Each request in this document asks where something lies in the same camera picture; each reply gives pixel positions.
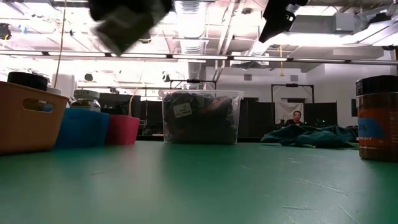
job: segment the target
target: pipe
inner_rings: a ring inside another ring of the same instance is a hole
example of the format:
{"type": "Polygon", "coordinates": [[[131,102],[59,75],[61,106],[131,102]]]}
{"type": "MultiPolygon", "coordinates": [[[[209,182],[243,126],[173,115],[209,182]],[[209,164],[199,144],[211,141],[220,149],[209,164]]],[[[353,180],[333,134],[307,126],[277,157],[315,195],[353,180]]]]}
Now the pipe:
{"type": "MultiPolygon", "coordinates": [[[[241,15],[241,12],[242,12],[242,10],[243,10],[243,5],[244,5],[244,3],[242,3],[241,1],[239,1],[238,2],[238,9],[237,9],[237,12],[238,12],[238,15],[240,16],[241,15]]],[[[227,52],[227,50],[228,50],[228,48],[229,48],[229,45],[231,44],[231,41],[232,41],[232,37],[233,37],[233,35],[234,35],[234,27],[231,27],[230,29],[229,29],[229,32],[228,32],[228,36],[227,36],[227,39],[226,39],[226,42],[225,42],[225,45],[224,45],[224,49],[223,49],[223,55],[224,54],[226,54],[226,52],[227,52]]]]}
{"type": "Polygon", "coordinates": [[[225,16],[226,16],[226,21],[225,21],[226,26],[223,26],[223,29],[221,30],[221,36],[220,36],[220,40],[218,42],[217,51],[216,51],[217,55],[219,55],[221,53],[221,48],[223,47],[225,36],[226,36],[226,34],[228,32],[228,29],[229,29],[229,27],[231,25],[234,8],[235,8],[235,2],[231,1],[230,4],[228,5],[227,11],[226,11],[227,13],[225,14],[225,16]]]}
{"type": "MultiPolygon", "coordinates": [[[[181,40],[183,54],[205,53],[205,41],[200,40],[205,34],[207,2],[175,1],[175,12],[178,17],[178,35],[183,38],[197,40],[181,40]]],[[[206,77],[202,63],[188,62],[187,79],[204,80],[206,77]]],[[[187,84],[187,88],[203,88],[202,86],[187,84]]]]}

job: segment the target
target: white wall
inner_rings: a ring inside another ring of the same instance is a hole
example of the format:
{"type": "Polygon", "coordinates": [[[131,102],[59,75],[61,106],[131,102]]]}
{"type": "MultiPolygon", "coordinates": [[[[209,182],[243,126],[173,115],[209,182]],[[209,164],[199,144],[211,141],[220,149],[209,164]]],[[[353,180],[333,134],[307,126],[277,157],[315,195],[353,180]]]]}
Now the white wall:
{"type": "MultiPolygon", "coordinates": [[[[208,68],[207,79],[211,79],[214,69],[208,68]]],[[[220,76],[217,83],[218,90],[239,90],[244,91],[245,97],[259,98],[260,102],[271,102],[271,85],[299,83],[306,84],[306,74],[301,73],[300,69],[290,68],[284,69],[284,76],[280,75],[281,70],[275,69],[250,69],[244,71],[240,68],[226,68],[220,76]],[[244,81],[243,75],[251,74],[252,81],[244,81]],[[298,75],[298,82],[291,82],[290,76],[298,75]]],[[[307,91],[303,88],[286,88],[285,86],[274,87],[274,101],[281,101],[282,98],[306,98],[308,102],[312,102],[311,89],[307,91]]]]}
{"type": "Polygon", "coordinates": [[[377,65],[320,65],[307,73],[309,84],[315,85],[315,102],[337,102],[338,124],[357,125],[351,116],[351,99],[356,98],[356,81],[377,75],[390,75],[390,66],[377,65]]]}

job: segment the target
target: person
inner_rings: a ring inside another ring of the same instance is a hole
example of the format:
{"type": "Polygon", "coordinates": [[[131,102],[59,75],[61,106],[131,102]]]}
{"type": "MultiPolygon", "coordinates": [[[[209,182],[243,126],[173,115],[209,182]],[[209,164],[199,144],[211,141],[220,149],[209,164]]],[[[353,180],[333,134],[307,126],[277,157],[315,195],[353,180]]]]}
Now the person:
{"type": "Polygon", "coordinates": [[[300,119],[301,119],[301,111],[294,111],[293,119],[287,120],[286,126],[289,125],[303,126],[304,124],[300,121],[300,119]]]}

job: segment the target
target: glass jar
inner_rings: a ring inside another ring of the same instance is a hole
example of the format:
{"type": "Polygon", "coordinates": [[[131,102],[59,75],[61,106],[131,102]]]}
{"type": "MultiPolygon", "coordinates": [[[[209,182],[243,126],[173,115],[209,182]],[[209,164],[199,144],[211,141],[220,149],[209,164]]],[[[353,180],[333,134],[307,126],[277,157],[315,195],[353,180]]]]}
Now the glass jar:
{"type": "Polygon", "coordinates": [[[100,93],[91,90],[75,90],[73,96],[75,100],[71,103],[71,108],[101,112],[101,105],[98,102],[100,93]]]}

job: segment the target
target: plastic container lid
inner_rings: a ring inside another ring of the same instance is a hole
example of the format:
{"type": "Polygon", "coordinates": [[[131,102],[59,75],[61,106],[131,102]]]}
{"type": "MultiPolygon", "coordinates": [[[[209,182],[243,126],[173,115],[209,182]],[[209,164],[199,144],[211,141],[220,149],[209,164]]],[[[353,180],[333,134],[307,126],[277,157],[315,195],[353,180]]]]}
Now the plastic container lid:
{"type": "Polygon", "coordinates": [[[47,85],[49,84],[48,78],[27,72],[10,72],[8,73],[7,82],[43,91],[47,91],[47,85]]]}
{"type": "Polygon", "coordinates": [[[56,94],[56,95],[61,95],[61,90],[57,89],[57,88],[47,87],[47,92],[48,93],[52,93],[52,94],[56,94]]]}
{"type": "Polygon", "coordinates": [[[98,100],[100,98],[100,93],[92,90],[75,90],[73,96],[75,98],[98,100]]]}
{"type": "Polygon", "coordinates": [[[380,75],[364,78],[356,82],[357,96],[392,92],[398,92],[398,77],[395,75],[380,75]]]}

